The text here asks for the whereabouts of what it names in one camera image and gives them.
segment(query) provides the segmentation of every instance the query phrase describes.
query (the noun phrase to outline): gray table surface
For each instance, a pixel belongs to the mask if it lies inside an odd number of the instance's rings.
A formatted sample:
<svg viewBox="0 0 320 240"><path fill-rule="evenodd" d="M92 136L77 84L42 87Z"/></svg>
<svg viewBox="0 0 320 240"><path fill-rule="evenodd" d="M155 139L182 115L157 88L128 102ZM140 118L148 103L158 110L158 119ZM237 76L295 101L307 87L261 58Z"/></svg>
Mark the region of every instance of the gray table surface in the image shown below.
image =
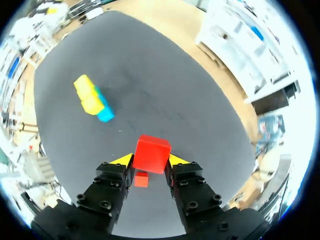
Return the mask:
<svg viewBox="0 0 320 240"><path fill-rule="evenodd" d="M86 114L73 86L87 74L115 118ZM104 13L62 40L35 72L35 110L53 170L70 197L83 193L103 161L134 153L141 134L170 141L172 153L196 161L223 203L245 183L254 152L235 110L210 75L146 24ZM113 234L163 238L184 234L164 175L131 187Z"/></svg>

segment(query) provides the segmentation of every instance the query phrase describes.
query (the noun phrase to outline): workshop background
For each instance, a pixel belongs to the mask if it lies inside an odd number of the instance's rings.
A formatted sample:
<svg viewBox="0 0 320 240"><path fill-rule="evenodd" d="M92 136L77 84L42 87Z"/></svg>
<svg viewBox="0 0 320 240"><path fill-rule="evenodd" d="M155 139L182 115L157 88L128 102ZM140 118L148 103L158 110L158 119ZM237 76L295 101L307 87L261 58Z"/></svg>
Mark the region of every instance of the workshop background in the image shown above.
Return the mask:
<svg viewBox="0 0 320 240"><path fill-rule="evenodd" d="M26 196L40 209L55 206L57 199L72 204L74 196L59 182L42 142L35 72L64 39L108 11L137 19L170 39L206 71L237 114L254 159L246 182L222 207L253 208L268 221L284 214L309 164L316 110L303 47L268 0L26 1L0 45L0 182L8 203L28 225L34 214ZM237 132L226 129L225 135Z"/></svg>

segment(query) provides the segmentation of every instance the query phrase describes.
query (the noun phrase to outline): yellow block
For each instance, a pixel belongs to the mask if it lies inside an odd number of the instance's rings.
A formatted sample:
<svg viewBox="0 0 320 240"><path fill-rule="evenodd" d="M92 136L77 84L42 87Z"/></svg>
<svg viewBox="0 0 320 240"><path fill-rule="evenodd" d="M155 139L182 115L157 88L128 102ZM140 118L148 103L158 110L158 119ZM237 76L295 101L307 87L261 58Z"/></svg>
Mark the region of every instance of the yellow block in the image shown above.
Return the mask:
<svg viewBox="0 0 320 240"><path fill-rule="evenodd" d="M177 164L189 164L190 163L190 162L183 160L183 159L181 159L175 155L172 155L172 154L170 154L170 156L169 156L169 162L170 162L171 167L173 167L174 165L177 165Z"/></svg>
<svg viewBox="0 0 320 240"><path fill-rule="evenodd" d="M98 96L98 92L95 88L82 88L80 91L76 91L81 101L86 100L89 96Z"/></svg>
<svg viewBox="0 0 320 240"><path fill-rule="evenodd" d="M82 92L85 89L93 89L95 87L90 78L85 74L81 75L77 80L75 80L73 85L77 92Z"/></svg>
<svg viewBox="0 0 320 240"><path fill-rule="evenodd" d="M49 7L48 10L46 11L46 14L55 14L57 11L58 11L57 8Z"/></svg>
<svg viewBox="0 0 320 240"><path fill-rule="evenodd" d="M81 101L81 105L84 111L91 115L97 115L105 108L99 97L95 95L89 95L85 100Z"/></svg>
<svg viewBox="0 0 320 240"><path fill-rule="evenodd" d="M109 164L121 164L121 165L125 165L125 167L127 168L132 155L133 153L130 153L128 155L118 158L117 160L109 162Z"/></svg>

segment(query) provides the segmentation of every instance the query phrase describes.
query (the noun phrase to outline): red cube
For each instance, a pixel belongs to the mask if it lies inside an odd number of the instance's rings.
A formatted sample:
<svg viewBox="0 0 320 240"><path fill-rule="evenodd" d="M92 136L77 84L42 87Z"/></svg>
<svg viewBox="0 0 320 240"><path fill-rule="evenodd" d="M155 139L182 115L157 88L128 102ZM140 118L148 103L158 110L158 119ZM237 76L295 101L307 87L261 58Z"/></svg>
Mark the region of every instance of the red cube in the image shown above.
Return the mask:
<svg viewBox="0 0 320 240"><path fill-rule="evenodd" d="M141 135L136 145L133 167L146 172L162 174L170 152L171 145L168 140Z"/></svg>
<svg viewBox="0 0 320 240"><path fill-rule="evenodd" d="M134 176L134 186L140 188L148 187L148 173L147 172L137 172Z"/></svg>

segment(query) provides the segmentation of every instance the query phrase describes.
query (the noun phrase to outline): bolt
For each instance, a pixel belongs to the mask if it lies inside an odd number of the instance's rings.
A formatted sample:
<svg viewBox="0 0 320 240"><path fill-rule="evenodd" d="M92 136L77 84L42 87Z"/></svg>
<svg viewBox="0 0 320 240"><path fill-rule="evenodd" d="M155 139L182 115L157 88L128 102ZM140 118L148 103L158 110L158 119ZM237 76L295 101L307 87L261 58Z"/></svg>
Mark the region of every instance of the bolt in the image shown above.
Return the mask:
<svg viewBox="0 0 320 240"><path fill-rule="evenodd" d="M97 176L97 177L95 177L95 178L93 179L93 182L94 182L95 184L100 183L100 182L101 182L101 178Z"/></svg>
<svg viewBox="0 0 320 240"><path fill-rule="evenodd" d="M76 199L78 199L78 201L82 202L86 199L86 196L84 194L78 194L76 196Z"/></svg>
<svg viewBox="0 0 320 240"><path fill-rule="evenodd" d="M221 232L226 232L226 231L228 231L228 230L229 230L229 223L227 223L226 221L220 222L220 224L219 224L219 230L220 230Z"/></svg>
<svg viewBox="0 0 320 240"><path fill-rule="evenodd" d="M206 182L206 179L205 179L204 177L199 177L199 178L198 178L198 182L199 182L200 184L204 184L204 183Z"/></svg>
<svg viewBox="0 0 320 240"><path fill-rule="evenodd" d="M196 201L191 201L188 203L189 209L196 209L198 207L198 203Z"/></svg>
<svg viewBox="0 0 320 240"><path fill-rule="evenodd" d="M213 201L215 201L215 202L220 202L220 200L221 200L221 195L215 194L215 195L213 195L212 199L213 199Z"/></svg>
<svg viewBox="0 0 320 240"><path fill-rule="evenodd" d="M239 237L236 235L229 236L226 240L238 240Z"/></svg>
<svg viewBox="0 0 320 240"><path fill-rule="evenodd" d="M65 225L65 228L69 231L75 231L78 229L78 224L75 221L70 221L70 222L67 222L67 224Z"/></svg>
<svg viewBox="0 0 320 240"><path fill-rule="evenodd" d="M186 180L182 180L179 182L180 187L185 187L188 185L188 182Z"/></svg>
<svg viewBox="0 0 320 240"><path fill-rule="evenodd" d="M111 209L111 203L108 202L108 201L102 201L100 203L100 207L103 208L103 209L110 210Z"/></svg>
<svg viewBox="0 0 320 240"><path fill-rule="evenodd" d="M120 185L120 184L119 184L117 181L112 181L112 182L111 182L111 186L114 187L114 188L119 187L119 185Z"/></svg>

